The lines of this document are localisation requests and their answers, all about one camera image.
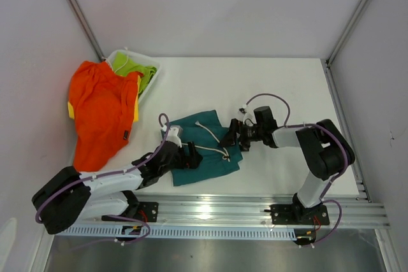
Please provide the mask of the teal green shorts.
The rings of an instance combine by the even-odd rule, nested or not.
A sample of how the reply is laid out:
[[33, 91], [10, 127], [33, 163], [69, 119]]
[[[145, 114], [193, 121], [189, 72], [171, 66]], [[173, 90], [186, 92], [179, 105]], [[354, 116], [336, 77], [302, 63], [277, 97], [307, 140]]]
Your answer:
[[197, 169], [173, 169], [175, 187], [202, 182], [226, 176], [240, 169], [243, 156], [238, 147], [221, 147], [219, 142], [227, 133], [215, 110], [202, 111], [184, 118], [173, 120], [170, 125], [179, 125], [182, 129], [182, 145], [193, 142], [203, 160]]

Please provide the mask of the orange shorts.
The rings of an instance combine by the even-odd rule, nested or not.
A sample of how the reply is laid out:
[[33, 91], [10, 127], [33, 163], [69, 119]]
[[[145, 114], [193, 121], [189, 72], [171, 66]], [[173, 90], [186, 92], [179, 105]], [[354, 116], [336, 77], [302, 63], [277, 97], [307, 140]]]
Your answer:
[[97, 172], [129, 143], [138, 118], [141, 77], [116, 75], [106, 62], [85, 61], [71, 78], [68, 101], [75, 111], [77, 143], [73, 166]]

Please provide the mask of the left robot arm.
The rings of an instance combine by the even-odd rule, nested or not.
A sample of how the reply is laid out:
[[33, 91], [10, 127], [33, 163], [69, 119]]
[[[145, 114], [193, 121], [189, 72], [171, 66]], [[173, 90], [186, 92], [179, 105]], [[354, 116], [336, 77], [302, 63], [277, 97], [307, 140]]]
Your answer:
[[194, 170], [203, 161], [192, 142], [160, 144], [130, 165], [111, 171], [80, 173], [74, 166], [60, 170], [32, 198], [35, 221], [47, 233], [59, 234], [77, 220], [148, 222], [145, 204], [135, 196], [173, 169]]

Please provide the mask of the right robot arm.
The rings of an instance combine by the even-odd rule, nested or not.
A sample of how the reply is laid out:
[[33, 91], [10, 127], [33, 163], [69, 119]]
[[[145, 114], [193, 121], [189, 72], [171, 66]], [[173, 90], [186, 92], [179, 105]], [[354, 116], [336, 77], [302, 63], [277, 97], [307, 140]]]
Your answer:
[[309, 173], [291, 204], [273, 204], [267, 210], [274, 225], [323, 225], [330, 223], [323, 199], [332, 183], [355, 162], [353, 149], [330, 119], [315, 124], [279, 127], [268, 106], [254, 110], [255, 123], [233, 119], [221, 147], [238, 145], [247, 152], [260, 141], [270, 148], [299, 148]]

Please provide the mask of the lime green shorts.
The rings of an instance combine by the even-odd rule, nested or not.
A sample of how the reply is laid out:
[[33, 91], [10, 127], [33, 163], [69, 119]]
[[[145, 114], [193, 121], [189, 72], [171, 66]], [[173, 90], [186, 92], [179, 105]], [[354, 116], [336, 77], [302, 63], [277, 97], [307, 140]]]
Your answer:
[[141, 73], [143, 76], [140, 80], [138, 92], [139, 95], [141, 95], [145, 91], [151, 79], [157, 73], [157, 68], [155, 66], [144, 66], [142, 64], [139, 64], [131, 59], [129, 54], [124, 54], [122, 52], [116, 53], [116, 56], [112, 63], [112, 69], [114, 73], [119, 76], [127, 76], [128, 74], [133, 72]]

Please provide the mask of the yellow shorts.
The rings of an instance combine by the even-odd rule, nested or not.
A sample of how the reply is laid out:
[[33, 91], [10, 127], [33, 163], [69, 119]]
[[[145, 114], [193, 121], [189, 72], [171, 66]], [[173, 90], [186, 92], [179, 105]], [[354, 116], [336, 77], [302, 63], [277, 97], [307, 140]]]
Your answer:
[[74, 120], [75, 119], [75, 111], [73, 105], [68, 101], [68, 116], [70, 119]]

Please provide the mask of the white plastic basket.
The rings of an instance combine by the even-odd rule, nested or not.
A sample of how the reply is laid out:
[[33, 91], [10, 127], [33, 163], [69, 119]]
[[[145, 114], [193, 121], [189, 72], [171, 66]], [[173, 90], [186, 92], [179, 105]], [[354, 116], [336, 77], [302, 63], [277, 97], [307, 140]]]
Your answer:
[[129, 51], [127, 48], [115, 50], [105, 58], [105, 61], [116, 75], [127, 76], [131, 72], [143, 74], [139, 84], [139, 105], [161, 72], [161, 65], [158, 61], [146, 55]]

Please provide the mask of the aluminium mounting rail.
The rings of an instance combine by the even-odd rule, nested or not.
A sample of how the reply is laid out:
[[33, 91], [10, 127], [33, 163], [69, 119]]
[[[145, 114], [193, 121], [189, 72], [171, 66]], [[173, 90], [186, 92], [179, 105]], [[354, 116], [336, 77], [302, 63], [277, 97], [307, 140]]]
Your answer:
[[[265, 210], [272, 204], [289, 204], [291, 196], [227, 196], [211, 194], [142, 194], [141, 201], [159, 203], [155, 225], [203, 227], [261, 227], [271, 224]], [[365, 197], [331, 197], [342, 207], [340, 229], [390, 229], [383, 204]]]

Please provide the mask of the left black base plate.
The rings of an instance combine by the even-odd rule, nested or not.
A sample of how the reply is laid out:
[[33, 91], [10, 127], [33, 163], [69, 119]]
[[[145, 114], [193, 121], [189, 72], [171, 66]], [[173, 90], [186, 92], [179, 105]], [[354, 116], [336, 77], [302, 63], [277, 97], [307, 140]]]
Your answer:
[[159, 203], [157, 202], [137, 202], [129, 205], [119, 216], [149, 223], [157, 222], [158, 212]]

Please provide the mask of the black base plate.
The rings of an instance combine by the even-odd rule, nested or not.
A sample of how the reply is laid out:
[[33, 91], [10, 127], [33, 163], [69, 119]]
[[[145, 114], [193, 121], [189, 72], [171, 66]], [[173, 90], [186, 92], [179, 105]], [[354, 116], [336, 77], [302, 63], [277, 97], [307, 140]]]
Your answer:
[[270, 206], [272, 224], [275, 225], [314, 225], [317, 218], [321, 225], [329, 225], [327, 207], [323, 204], [304, 208], [297, 204], [273, 204]]
[[129, 205], [119, 216], [149, 223], [157, 222], [158, 212], [159, 203], [157, 202], [137, 202]]

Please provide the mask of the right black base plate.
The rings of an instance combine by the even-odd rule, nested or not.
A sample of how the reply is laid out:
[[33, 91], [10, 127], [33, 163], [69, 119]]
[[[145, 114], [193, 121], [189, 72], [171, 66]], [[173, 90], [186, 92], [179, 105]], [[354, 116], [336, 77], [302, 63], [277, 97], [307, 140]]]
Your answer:
[[323, 204], [304, 208], [297, 204], [273, 204], [270, 206], [272, 224], [275, 225], [314, 225], [317, 218], [321, 225], [329, 225], [327, 207]]

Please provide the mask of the right aluminium frame post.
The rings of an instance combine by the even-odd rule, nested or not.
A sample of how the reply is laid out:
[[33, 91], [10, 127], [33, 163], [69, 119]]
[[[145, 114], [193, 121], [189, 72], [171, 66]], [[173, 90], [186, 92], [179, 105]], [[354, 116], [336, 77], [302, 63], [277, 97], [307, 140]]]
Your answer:
[[326, 65], [328, 68], [332, 66], [339, 53], [345, 47], [348, 39], [351, 37], [355, 27], [358, 25], [371, 1], [372, 0], [358, 0], [351, 16], [341, 32], [341, 35], [326, 59]]

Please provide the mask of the aluminium frame post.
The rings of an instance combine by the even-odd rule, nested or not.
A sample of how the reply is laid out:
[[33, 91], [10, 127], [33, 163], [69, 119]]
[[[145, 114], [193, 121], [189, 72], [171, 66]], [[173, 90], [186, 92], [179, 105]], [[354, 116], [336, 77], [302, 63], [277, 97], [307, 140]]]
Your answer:
[[94, 34], [94, 31], [92, 30], [92, 27], [90, 23], [88, 22], [83, 9], [80, 6], [80, 3], [78, 0], [67, 0], [69, 7], [71, 8], [71, 11], [73, 15], [75, 16], [77, 22], [79, 23], [80, 27], [82, 28], [82, 31], [87, 38], [87, 41], [89, 42], [92, 50], [96, 54], [96, 57], [100, 60], [103, 61], [105, 58], [105, 55], [98, 43], [98, 40]]
[[341, 35], [326, 59], [326, 65], [328, 68], [332, 66], [339, 53], [345, 47], [348, 39], [351, 37], [355, 27], [358, 25], [371, 1], [372, 0], [358, 0], [351, 16], [341, 32]]

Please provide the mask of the left aluminium frame post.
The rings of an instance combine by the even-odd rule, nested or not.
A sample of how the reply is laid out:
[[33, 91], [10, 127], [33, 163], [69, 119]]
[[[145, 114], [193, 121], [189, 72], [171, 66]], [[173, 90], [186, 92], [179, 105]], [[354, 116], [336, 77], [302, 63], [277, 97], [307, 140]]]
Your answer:
[[94, 34], [94, 31], [92, 30], [92, 27], [90, 23], [88, 22], [83, 9], [80, 6], [80, 3], [78, 0], [67, 0], [69, 7], [71, 8], [71, 11], [73, 15], [75, 16], [77, 22], [79, 23], [80, 27], [82, 28], [82, 31], [87, 38], [87, 41], [89, 42], [92, 50], [96, 54], [96, 57], [100, 60], [103, 61], [105, 58], [105, 55], [98, 43], [98, 40]]

